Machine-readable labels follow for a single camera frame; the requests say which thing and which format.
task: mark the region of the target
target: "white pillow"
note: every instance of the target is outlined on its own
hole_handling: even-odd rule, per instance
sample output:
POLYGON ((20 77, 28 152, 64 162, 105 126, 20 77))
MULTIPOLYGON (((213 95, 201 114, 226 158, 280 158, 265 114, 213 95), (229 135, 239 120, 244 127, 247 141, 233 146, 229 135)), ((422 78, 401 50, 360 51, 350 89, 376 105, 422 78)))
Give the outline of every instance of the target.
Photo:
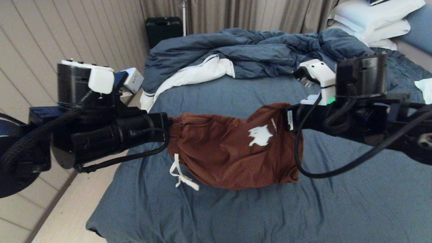
POLYGON ((337 5, 329 19, 369 36, 376 29, 388 26, 425 5, 424 0, 390 0, 370 6, 365 0, 350 0, 337 5))
POLYGON ((353 31, 351 28, 349 28, 348 26, 339 22, 336 22, 329 27, 329 29, 332 28, 340 28, 343 31, 347 32, 348 34, 357 37, 360 41, 364 43, 376 42, 382 39, 388 39, 395 36, 405 35, 408 34, 408 32, 410 32, 411 30, 411 26, 406 19, 401 19, 389 26, 379 28, 374 32, 372 32, 372 34, 370 35, 357 33, 353 31))
POLYGON ((369 47, 381 47, 381 48, 397 51, 396 43, 394 43, 393 41, 391 41, 389 39, 384 39, 384 40, 380 40, 377 42, 371 42, 371 43, 368 43, 368 46, 369 47))

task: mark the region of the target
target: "white drawstring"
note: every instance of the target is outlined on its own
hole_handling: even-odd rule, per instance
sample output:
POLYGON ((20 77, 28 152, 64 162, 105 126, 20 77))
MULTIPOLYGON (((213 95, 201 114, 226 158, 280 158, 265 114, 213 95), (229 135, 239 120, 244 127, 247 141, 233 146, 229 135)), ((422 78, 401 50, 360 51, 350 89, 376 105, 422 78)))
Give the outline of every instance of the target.
POLYGON ((180 185, 181 182, 186 183, 188 186, 192 187, 193 189, 195 189, 195 191, 198 191, 200 189, 200 185, 192 182, 192 179, 183 175, 183 173, 180 170, 180 160, 178 159, 178 154, 175 153, 174 154, 174 163, 172 163, 171 168, 169 169, 169 173, 172 176, 177 176, 178 177, 178 183, 175 185, 175 187, 178 187, 180 185), (174 174, 174 170, 177 168, 177 171, 179 174, 174 174))

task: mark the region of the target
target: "white graphic print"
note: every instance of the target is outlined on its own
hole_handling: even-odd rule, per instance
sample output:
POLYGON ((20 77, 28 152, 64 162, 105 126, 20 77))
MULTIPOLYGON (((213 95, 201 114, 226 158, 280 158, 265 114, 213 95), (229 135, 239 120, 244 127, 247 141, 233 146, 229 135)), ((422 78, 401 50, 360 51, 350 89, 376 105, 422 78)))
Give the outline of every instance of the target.
POLYGON ((251 147, 253 144, 257 144, 258 146, 266 146, 269 143, 269 138, 273 137, 273 134, 269 132, 267 125, 263 127, 252 128, 248 131, 249 137, 253 137, 254 140, 249 144, 251 147))

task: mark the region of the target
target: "bed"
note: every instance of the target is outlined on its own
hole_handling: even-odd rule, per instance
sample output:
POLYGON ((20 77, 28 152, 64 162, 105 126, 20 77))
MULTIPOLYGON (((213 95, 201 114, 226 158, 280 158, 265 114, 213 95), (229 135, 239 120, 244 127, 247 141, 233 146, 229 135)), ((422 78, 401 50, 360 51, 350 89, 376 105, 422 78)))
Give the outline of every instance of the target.
MULTIPOLYGON (((294 61, 290 67, 277 70, 277 75, 269 71, 271 77, 234 79, 225 75, 205 83, 173 87, 160 94, 151 112, 166 112, 170 116, 191 112, 246 118, 265 104, 297 104, 307 95, 318 93, 319 88, 304 87, 287 72, 296 68, 299 61, 313 58, 334 69, 336 61, 342 58, 386 51, 387 90, 410 93, 413 102, 424 102, 413 82, 432 77, 401 53, 370 49, 338 29, 326 30, 320 35, 236 31, 239 31, 238 38, 258 34, 293 41, 303 37, 318 39, 318 46, 311 41, 305 45, 306 51, 297 51, 296 46, 304 42, 286 43, 294 61)), ((214 44, 210 37, 206 35, 205 39, 214 44)), ((159 45, 172 44, 162 41, 159 45)), ((157 54, 157 50, 152 53, 164 56, 162 52, 157 54)), ((187 53, 185 50, 176 57, 182 60, 187 53)), ((219 54, 232 58, 226 52, 219 54)), ((235 67, 238 61, 241 60, 233 61, 235 67)), ((193 62, 181 63, 181 66, 191 64, 193 62)), ((163 69, 163 64, 159 64, 159 68, 163 69)), ((154 74, 169 76, 166 70, 148 66, 146 72, 150 69, 154 74)), ((156 88, 155 83, 144 83, 146 92, 151 93, 156 88)), ((312 130, 303 134, 303 166, 313 172, 340 167, 371 148, 312 130)), ((156 146, 158 144, 144 144, 129 153, 140 153, 156 146)), ((155 156, 122 163, 86 228, 110 243, 432 240, 431 167, 400 152, 385 150, 354 170, 329 179, 301 175, 298 183, 241 191, 200 183, 199 191, 185 184, 176 188, 177 179, 169 173, 172 162, 173 158, 165 150, 155 156)))

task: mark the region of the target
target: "crumpled duvet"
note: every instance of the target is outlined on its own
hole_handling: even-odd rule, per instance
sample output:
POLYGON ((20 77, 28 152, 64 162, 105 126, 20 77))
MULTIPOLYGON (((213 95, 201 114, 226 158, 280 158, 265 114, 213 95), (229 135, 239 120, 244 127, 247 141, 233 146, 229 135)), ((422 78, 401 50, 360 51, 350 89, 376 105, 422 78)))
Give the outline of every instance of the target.
POLYGON ((213 54, 233 63, 236 78, 252 79, 291 74, 301 62, 311 59, 334 64, 343 58, 373 53, 341 29, 286 34, 232 28, 161 41, 146 60, 142 86, 147 95, 153 95, 177 71, 200 64, 213 54))

